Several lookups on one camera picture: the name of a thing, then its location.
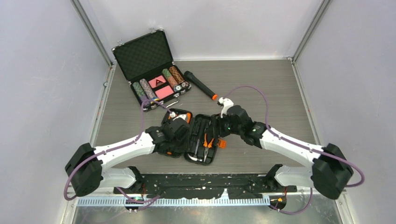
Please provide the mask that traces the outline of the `long black orange screwdriver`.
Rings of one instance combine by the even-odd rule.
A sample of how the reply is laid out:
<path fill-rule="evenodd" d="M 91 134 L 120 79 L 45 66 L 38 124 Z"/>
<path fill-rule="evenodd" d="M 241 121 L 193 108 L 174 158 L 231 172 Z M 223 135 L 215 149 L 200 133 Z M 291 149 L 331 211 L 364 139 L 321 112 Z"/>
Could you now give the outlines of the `long black orange screwdriver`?
<path fill-rule="evenodd" d="M 186 113 L 186 122 L 189 124 L 192 118 L 192 114 L 191 113 Z"/>

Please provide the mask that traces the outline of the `orange case latch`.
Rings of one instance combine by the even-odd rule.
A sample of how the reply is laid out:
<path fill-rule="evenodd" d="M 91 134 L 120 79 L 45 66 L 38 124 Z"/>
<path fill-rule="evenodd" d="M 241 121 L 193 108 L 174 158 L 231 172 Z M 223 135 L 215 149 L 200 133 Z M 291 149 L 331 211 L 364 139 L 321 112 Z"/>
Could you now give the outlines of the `orange case latch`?
<path fill-rule="evenodd" d="M 223 140 L 223 139 L 218 139 L 217 146 L 219 148 L 225 148 L 226 147 L 226 141 Z"/>

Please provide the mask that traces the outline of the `orange handled pliers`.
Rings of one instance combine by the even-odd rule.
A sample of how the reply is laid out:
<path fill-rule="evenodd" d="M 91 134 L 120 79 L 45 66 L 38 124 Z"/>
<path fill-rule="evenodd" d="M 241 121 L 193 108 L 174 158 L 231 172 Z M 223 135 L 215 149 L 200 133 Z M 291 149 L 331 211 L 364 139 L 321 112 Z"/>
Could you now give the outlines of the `orange handled pliers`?
<path fill-rule="evenodd" d="M 214 152 L 213 142 L 214 142 L 214 138 L 212 138 L 209 134 L 205 133 L 204 143 L 203 143 L 204 146 L 203 162 L 206 162 L 208 157 L 212 157 L 212 154 Z"/>

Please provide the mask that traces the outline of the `black plastic tool case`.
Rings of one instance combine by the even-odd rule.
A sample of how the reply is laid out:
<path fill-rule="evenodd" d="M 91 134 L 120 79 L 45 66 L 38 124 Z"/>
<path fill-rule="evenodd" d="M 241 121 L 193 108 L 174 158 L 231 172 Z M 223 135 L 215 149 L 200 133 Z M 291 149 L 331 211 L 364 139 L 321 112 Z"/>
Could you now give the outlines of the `black plastic tool case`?
<path fill-rule="evenodd" d="M 160 126 L 148 128 L 155 145 L 154 152 L 178 158 L 183 156 L 188 162 L 210 165 L 218 148 L 225 148 L 225 140 L 215 129 L 217 114 L 211 116 L 190 111 L 170 109 Z"/>

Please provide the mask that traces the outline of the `small claw hammer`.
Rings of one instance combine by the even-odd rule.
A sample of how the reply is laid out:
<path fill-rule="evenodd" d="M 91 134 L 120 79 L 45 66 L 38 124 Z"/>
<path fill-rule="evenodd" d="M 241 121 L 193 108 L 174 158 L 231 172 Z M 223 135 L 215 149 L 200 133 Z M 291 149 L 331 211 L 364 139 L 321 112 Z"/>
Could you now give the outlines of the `small claw hammer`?
<path fill-rule="evenodd" d="M 186 154 L 186 159 L 189 161 L 195 161 L 195 162 L 203 162 L 202 158 L 198 158 L 198 148 L 202 147 L 202 139 L 204 137 L 204 131 L 205 131 L 205 126 L 206 126 L 206 121 L 201 120 L 197 125 L 195 126 L 196 132 L 194 133 L 195 139 L 191 139 L 191 143 L 194 143 L 193 149 L 194 149 L 194 154 L 192 154 L 192 151 L 188 152 Z"/>

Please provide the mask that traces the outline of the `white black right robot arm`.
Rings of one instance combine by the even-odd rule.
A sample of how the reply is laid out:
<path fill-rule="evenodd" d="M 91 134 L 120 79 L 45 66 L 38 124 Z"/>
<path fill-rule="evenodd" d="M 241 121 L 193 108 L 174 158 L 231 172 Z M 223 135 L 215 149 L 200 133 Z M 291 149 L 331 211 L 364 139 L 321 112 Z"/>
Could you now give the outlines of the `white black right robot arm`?
<path fill-rule="evenodd" d="M 226 113 L 215 114 L 212 120 L 209 133 L 214 137 L 238 135 L 248 145 L 282 154 L 301 164 L 300 167 L 274 165 L 265 176 L 265 184 L 271 191 L 302 186 L 335 200 L 354 174 L 336 145 L 314 145 L 282 134 L 265 123 L 252 121 L 239 105 L 228 108 Z"/>

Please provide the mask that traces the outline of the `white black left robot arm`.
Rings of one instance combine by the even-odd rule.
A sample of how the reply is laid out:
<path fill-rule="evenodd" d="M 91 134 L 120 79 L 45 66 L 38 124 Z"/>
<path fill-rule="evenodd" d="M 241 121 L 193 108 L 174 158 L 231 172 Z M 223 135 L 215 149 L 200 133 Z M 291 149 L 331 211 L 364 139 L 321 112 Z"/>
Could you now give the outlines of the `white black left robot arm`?
<path fill-rule="evenodd" d="M 143 187 L 140 171 L 134 166 L 116 168 L 116 165 L 152 153 L 175 156 L 182 150 L 189 129 L 190 117 L 182 114 L 169 118 L 161 126 L 152 126 L 136 137 L 111 145 L 92 147 L 85 143 L 65 166 L 69 177 L 66 185 L 73 187 L 76 197 L 111 187 L 138 193 Z"/>

